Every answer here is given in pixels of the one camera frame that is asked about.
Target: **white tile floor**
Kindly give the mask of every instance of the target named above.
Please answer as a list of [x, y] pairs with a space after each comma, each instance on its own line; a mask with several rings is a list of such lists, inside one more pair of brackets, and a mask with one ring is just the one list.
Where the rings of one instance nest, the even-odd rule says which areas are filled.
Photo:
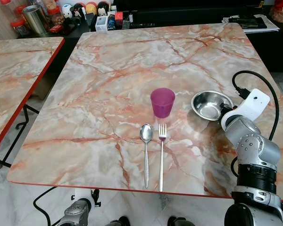
[[[273, 74], [283, 91], [283, 74]], [[36, 109], [43, 102], [37, 98], [28, 100]], [[29, 112], [29, 123], [12, 151], [12, 162], [21, 147], [37, 115]], [[17, 134], [15, 125], [24, 121], [24, 114], [16, 118], [8, 134], [0, 145], [0, 157], [3, 157]], [[0, 169], [0, 225], [1, 226], [45, 226], [46, 219], [33, 207], [33, 200], [49, 187], [12, 184], [6, 181], [8, 168]], [[38, 204], [50, 215], [53, 224], [63, 216], [65, 208], [71, 204], [73, 188], [58, 187], [42, 197]], [[122, 215], [128, 216], [132, 226], [166, 226], [170, 216], [182, 216], [196, 226], [222, 226], [227, 208], [233, 204], [231, 199], [203, 198], [180, 195], [159, 195], [100, 190], [99, 201], [102, 206], [95, 208], [89, 215], [90, 226], [104, 226]]]

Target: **metal fork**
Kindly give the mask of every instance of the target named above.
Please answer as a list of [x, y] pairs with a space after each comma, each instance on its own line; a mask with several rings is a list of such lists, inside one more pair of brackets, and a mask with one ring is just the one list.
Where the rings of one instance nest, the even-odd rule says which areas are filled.
[[164, 173], [164, 140], [166, 139], [166, 123], [160, 123], [158, 137], [161, 140], [160, 169], [159, 169], [159, 191], [162, 192], [163, 173]]

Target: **plastic cup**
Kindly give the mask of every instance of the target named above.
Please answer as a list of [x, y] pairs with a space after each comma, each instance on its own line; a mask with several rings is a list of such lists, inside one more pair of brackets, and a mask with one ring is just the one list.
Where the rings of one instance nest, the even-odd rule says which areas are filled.
[[170, 115], [175, 100], [175, 93], [168, 88], [159, 88], [151, 93], [151, 102], [154, 115], [166, 118]]

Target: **pink marble tabletop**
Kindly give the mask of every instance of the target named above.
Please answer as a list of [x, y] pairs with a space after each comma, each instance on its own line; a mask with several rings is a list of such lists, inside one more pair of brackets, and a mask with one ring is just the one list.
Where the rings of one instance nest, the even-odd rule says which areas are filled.
[[63, 43], [61, 37], [0, 40], [0, 142]]
[[[235, 150], [220, 124], [197, 116], [192, 96], [212, 89], [242, 99], [232, 76], [252, 70], [266, 77], [280, 101], [274, 141], [280, 146], [277, 191], [283, 199], [283, 95], [237, 24], [208, 24], [84, 33], [46, 100], [8, 174], [15, 183], [157, 192], [160, 141], [150, 94], [175, 94], [164, 121], [165, 193], [230, 196]], [[245, 74], [240, 86], [271, 96]], [[275, 117], [270, 102], [256, 124], [268, 137]], [[149, 187], [144, 187], [140, 126], [149, 123]]]

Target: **spoon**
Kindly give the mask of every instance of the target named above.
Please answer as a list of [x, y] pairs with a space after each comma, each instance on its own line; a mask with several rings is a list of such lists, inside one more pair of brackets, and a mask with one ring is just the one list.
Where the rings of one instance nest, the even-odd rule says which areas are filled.
[[149, 163], [148, 163], [148, 142], [152, 140], [153, 130], [149, 124], [144, 124], [140, 130], [140, 137], [145, 143], [145, 164], [144, 164], [144, 178], [145, 178], [145, 187], [148, 187], [149, 184]]

